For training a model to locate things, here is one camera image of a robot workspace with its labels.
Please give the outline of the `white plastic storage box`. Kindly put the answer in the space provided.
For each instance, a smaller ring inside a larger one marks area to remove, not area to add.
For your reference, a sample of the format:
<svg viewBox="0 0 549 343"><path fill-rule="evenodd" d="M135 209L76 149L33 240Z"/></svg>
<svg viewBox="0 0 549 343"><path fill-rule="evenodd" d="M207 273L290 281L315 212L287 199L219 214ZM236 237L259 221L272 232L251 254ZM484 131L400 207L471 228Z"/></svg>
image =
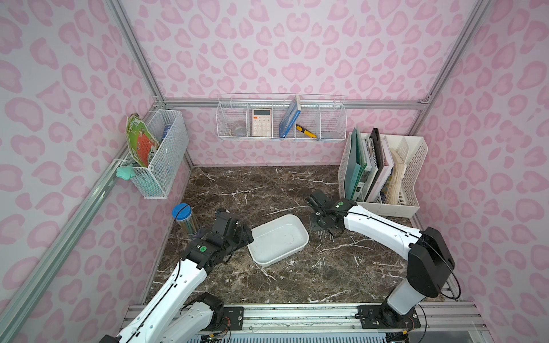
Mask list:
<svg viewBox="0 0 549 343"><path fill-rule="evenodd" d="M302 251L309 234L301 220L286 214L252 229L253 243L247 245L252 260L260 267L269 267Z"/></svg>

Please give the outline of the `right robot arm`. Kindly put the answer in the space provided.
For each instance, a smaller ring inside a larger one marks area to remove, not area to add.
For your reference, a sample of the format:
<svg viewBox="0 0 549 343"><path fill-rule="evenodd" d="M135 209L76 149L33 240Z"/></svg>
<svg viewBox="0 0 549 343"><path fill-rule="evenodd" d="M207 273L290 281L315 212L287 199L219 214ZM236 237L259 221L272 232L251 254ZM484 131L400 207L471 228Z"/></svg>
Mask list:
<svg viewBox="0 0 549 343"><path fill-rule="evenodd" d="M441 293L455 268L442 234L429 227L419 230L392 222L366 210L357 202L331 200L322 191L306 198L322 230L334 235L347 230L362 234L387 247L407 262L406 277L378 307L377 317L394 326L425 298Z"/></svg>

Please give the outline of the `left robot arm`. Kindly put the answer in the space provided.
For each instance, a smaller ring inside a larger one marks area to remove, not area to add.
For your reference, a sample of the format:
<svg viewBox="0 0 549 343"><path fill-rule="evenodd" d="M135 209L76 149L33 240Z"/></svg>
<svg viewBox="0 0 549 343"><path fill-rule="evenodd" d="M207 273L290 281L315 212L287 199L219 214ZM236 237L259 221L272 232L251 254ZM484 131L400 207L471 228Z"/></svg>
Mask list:
<svg viewBox="0 0 549 343"><path fill-rule="evenodd" d="M191 241L160 291L120 333L101 342L186 342L221 321L222 301L202 294L178 320L175 316L194 290L219 264L254 242L250 227L227 210L216 211L211 228Z"/></svg>

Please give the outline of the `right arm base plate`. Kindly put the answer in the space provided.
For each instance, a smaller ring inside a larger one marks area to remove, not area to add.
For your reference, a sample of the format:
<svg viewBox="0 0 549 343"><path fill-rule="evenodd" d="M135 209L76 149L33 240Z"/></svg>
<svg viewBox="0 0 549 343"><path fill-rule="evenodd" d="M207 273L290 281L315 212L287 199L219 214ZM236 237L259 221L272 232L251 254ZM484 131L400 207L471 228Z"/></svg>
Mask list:
<svg viewBox="0 0 549 343"><path fill-rule="evenodd" d="M414 330L422 327L417 312L398 314L389 306L362 305L357 308L356 320L364 330Z"/></svg>

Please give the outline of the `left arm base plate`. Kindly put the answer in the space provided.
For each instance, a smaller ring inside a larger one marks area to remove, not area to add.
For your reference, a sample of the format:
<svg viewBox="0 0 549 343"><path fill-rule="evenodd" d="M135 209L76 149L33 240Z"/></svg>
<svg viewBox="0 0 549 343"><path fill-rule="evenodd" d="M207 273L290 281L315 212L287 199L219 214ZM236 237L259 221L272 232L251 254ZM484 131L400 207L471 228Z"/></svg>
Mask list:
<svg viewBox="0 0 549 343"><path fill-rule="evenodd" d="M242 331L244 323L244 307L229 306L211 310L206 307L206 318L209 321L199 323L198 332L214 332L215 334L225 331Z"/></svg>

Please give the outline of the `pile of metal screws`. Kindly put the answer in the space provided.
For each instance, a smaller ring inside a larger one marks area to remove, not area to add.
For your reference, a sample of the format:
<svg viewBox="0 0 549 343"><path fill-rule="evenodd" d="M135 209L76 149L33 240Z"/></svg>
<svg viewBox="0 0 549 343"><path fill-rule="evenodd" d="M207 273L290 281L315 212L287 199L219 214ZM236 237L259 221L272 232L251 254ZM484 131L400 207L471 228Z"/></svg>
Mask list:
<svg viewBox="0 0 549 343"><path fill-rule="evenodd" d="M336 238L336 236L333 233L331 233L330 230L319 231L318 236L322 240L334 240Z"/></svg>

